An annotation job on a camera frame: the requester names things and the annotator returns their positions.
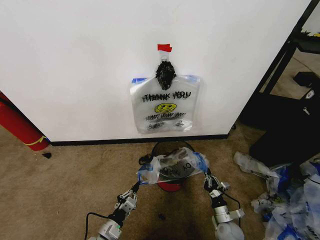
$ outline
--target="black cable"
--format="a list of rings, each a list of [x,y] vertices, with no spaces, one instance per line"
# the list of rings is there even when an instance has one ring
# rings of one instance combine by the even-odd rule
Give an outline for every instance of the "black cable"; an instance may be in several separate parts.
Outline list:
[[[235,198],[233,198],[232,196],[226,194],[224,191],[222,191],[222,194],[224,194],[226,197],[232,199],[233,201],[237,202],[237,203],[238,203],[238,208],[239,208],[239,209],[241,208],[240,202],[239,202],[237,199],[235,199]],[[238,225],[239,225],[239,227],[241,228],[241,218],[240,218],[240,217],[238,218],[238,221],[239,221],[239,222],[238,222]]]
[[[85,234],[84,234],[84,240],[87,240],[87,237],[88,237],[89,215],[94,215],[94,216],[97,216],[97,217],[103,218],[103,219],[108,219],[108,218],[109,218],[108,216],[103,216],[103,215],[100,215],[100,214],[95,213],[95,212],[88,212],[88,214],[87,214],[86,217],[85,217]]]

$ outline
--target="red fire extinguisher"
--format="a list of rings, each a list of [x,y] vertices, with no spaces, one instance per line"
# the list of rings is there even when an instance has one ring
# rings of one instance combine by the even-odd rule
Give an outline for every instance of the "red fire extinguisher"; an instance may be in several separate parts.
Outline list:
[[[34,151],[45,149],[49,145],[47,138],[2,92],[0,92],[0,124]]]

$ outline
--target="smiley face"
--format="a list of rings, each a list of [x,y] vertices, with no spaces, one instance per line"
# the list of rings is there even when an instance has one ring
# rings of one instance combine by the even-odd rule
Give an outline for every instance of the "smiley face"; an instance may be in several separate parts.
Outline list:
[[[173,103],[161,103],[158,106],[156,106],[154,110],[158,114],[167,114],[175,110],[176,107],[177,105]]]

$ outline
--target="robotic hand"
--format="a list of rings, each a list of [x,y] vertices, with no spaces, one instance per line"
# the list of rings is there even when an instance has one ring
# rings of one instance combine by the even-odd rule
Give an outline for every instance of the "robotic hand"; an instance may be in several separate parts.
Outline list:
[[[215,230],[215,237],[218,240],[244,240],[245,236],[243,231],[233,222],[233,220],[242,218],[245,213],[241,208],[229,211],[227,203],[222,196],[225,194],[225,191],[228,190],[229,184],[219,182],[209,168],[204,174],[204,189],[209,192],[212,201],[211,207],[214,211],[212,222]]]
[[[129,216],[132,210],[136,209],[137,192],[140,182],[138,181],[131,189],[117,197],[112,214],[107,218],[107,222],[99,230],[99,236],[90,237],[89,240],[118,240],[121,235],[124,220]]]

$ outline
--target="black object on floor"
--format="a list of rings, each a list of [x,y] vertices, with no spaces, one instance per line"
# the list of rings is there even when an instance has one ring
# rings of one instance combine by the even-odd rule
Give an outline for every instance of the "black object on floor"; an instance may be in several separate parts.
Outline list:
[[[42,153],[42,156],[49,159],[49,158],[51,158],[52,154],[51,154],[51,152],[46,152],[46,153]]]
[[[301,87],[312,88],[320,84],[320,78],[312,71],[300,71],[293,78]]]
[[[320,89],[300,100],[258,93],[248,104],[240,120],[267,129],[250,148],[253,158],[271,167],[300,164],[320,152]]]
[[[162,213],[159,213],[158,214],[158,217],[161,219],[161,220],[166,220],[166,216],[165,215],[163,215]]]
[[[242,110],[239,120],[261,130],[269,130],[290,121],[288,113],[300,112],[300,100],[254,93]]]

